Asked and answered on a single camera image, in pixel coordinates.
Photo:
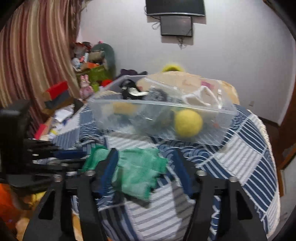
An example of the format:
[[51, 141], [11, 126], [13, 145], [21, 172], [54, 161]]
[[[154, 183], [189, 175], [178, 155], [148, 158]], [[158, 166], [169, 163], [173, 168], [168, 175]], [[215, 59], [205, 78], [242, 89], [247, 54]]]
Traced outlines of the green knitted glove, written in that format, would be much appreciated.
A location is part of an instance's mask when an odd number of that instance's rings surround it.
[[[81, 172], [95, 171], [98, 163], [105, 160], [109, 152], [103, 146], [92, 148]], [[162, 157], [155, 148], [118, 150], [118, 153], [112, 188], [107, 196], [112, 191], [119, 191], [139, 200], [149, 201], [151, 191], [157, 187], [157, 178], [167, 172], [168, 159]]]

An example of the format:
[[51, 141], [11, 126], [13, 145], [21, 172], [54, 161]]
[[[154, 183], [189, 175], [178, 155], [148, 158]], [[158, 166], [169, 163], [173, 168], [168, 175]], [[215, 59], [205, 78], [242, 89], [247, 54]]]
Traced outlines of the white soft cloth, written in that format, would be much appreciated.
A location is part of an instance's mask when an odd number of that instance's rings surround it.
[[201, 86], [193, 93], [183, 95], [182, 100], [189, 105], [222, 109], [221, 101], [207, 86]]

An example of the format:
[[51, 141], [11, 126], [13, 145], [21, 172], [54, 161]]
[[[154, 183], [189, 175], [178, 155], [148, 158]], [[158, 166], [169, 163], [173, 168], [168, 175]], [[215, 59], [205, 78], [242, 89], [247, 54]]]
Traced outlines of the yellow felt ball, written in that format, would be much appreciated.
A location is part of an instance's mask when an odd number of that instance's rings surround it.
[[195, 111], [183, 109], [175, 113], [174, 128], [181, 138], [196, 136], [203, 128], [203, 118]]

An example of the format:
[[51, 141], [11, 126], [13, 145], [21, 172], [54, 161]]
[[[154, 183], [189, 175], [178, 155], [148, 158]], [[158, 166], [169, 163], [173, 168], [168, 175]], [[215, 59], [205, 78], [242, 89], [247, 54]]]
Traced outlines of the clear plastic storage bin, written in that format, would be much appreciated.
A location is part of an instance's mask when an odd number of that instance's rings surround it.
[[215, 146], [236, 114], [221, 81], [184, 72], [125, 75], [88, 103], [100, 129]]

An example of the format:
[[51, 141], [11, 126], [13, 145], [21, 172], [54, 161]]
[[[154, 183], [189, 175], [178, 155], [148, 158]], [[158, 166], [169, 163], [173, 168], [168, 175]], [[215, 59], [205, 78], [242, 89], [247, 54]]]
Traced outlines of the red shoe box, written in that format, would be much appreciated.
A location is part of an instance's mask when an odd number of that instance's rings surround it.
[[62, 81], [59, 82], [49, 89], [47, 89], [45, 92], [42, 94], [43, 101], [52, 101], [56, 99], [58, 96], [60, 96], [63, 92], [68, 90], [68, 82], [67, 81]]

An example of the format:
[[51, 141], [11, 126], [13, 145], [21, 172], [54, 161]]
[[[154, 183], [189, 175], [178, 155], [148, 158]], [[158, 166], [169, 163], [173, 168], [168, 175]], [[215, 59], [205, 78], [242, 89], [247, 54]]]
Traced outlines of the blue white patterned tablecloth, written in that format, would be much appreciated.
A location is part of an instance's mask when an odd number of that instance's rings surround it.
[[118, 150], [154, 148], [168, 159], [169, 170], [158, 178], [149, 204], [137, 204], [133, 198], [115, 200], [110, 190], [97, 201], [103, 226], [112, 240], [181, 240], [193, 211], [194, 201], [181, 188], [174, 152], [212, 177], [236, 177], [249, 196], [266, 235], [270, 237], [280, 219], [280, 194], [275, 161], [262, 121], [241, 106], [220, 146], [163, 140], [139, 135], [98, 130], [92, 111], [82, 108], [69, 120], [53, 142], [64, 149], [95, 145]]

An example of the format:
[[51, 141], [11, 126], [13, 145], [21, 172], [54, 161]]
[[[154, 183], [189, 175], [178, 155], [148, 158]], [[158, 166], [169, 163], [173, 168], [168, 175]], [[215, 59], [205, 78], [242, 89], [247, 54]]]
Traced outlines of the pink rabbit doll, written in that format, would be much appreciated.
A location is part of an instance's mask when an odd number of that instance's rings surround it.
[[94, 90], [90, 85], [89, 76], [87, 74], [80, 76], [80, 97], [83, 100], [88, 99], [88, 97], [92, 96]]

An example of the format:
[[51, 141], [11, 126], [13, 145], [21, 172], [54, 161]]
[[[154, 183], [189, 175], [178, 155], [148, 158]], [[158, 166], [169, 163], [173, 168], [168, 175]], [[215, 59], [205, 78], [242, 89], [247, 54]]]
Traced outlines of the beige plush blanket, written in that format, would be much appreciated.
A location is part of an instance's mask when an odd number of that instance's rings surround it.
[[[164, 84], [176, 86], [186, 94], [194, 92], [201, 85], [208, 85], [209, 88], [217, 94], [218, 87], [221, 87], [222, 91], [226, 93], [233, 104], [240, 105], [239, 96], [235, 87], [223, 80], [204, 78], [199, 75], [180, 71], [154, 73], [146, 77]], [[149, 86], [145, 83], [144, 78], [145, 77], [138, 80], [137, 86], [141, 87], [143, 90], [148, 90]]]

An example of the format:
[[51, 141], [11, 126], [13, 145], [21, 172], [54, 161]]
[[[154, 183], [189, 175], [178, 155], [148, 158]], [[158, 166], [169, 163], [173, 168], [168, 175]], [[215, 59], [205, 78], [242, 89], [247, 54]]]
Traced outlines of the green cardboard box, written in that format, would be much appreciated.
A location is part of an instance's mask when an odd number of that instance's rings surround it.
[[98, 66], [92, 69], [86, 69], [84, 71], [76, 72], [76, 78], [78, 84], [81, 82], [81, 75], [88, 75], [90, 83], [104, 81], [106, 79], [112, 79], [112, 75], [109, 70], [106, 70], [104, 66]]

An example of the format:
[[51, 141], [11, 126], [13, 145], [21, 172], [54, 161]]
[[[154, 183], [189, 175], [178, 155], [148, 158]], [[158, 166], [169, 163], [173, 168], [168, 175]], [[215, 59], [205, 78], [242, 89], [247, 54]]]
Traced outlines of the dark purple garment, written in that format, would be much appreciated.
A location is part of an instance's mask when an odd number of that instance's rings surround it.
[[148, 72], [147, 71], [137, 72], [133, 69], [121, 69], [119, 75], [116, 76], [116, 79], [124, 75], [129, 75], [129, 76], [148, 75]]

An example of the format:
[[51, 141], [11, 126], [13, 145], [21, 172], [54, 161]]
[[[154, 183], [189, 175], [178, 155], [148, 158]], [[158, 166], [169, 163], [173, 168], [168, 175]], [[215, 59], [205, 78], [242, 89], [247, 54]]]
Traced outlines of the striped red beige curtain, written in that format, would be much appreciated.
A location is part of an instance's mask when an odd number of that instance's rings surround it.
[[1, 105], [31, 99], [43, 108], [43, 92], [67, 81], [79, 96], [71, 47], [79, 31], [81, 1], [25, 1], [1, 30]]

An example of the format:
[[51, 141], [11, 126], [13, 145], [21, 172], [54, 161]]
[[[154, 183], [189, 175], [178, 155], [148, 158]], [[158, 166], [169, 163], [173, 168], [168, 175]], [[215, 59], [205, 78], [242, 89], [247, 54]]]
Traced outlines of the green dinosaur plush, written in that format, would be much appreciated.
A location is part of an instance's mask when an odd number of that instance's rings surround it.
[[115, 75], [115, 54], [113, 48], [106, 43], [98, 43], [94, 45], [89, 53], [89, 62], [102, 64], [104, 68]]

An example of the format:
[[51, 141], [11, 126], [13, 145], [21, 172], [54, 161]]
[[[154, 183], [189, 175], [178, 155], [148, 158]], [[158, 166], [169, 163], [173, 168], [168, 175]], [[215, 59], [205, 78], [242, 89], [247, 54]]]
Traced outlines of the brown wooden door frame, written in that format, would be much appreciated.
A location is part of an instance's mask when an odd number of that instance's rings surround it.
[[[284, 22], [295, 39], [295, 1], [264, 1]], [[292, 92], [287, 99], [287, 109], [278, 128], [278, 137], [272, 142], [280, 196], [284, 196], [281, 172], [295, 157], [295, 73], [292, 74]]]

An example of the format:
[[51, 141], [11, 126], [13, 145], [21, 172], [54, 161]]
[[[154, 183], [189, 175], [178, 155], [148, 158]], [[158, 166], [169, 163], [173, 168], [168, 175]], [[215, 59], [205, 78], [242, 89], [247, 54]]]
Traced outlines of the small wall monitor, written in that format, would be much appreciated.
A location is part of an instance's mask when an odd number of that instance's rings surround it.
[[161, 16], [160, 26], [162, 36], [193, 36], [193, 21], [190, 16]]

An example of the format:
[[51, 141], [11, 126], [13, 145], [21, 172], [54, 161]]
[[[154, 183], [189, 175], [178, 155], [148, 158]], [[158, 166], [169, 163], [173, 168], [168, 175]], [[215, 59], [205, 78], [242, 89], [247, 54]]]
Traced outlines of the large wall television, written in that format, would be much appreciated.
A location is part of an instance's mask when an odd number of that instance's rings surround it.
[[205, 16], [205, 7], [203, 0], [146, 0], [145, 6], [148, 16]]

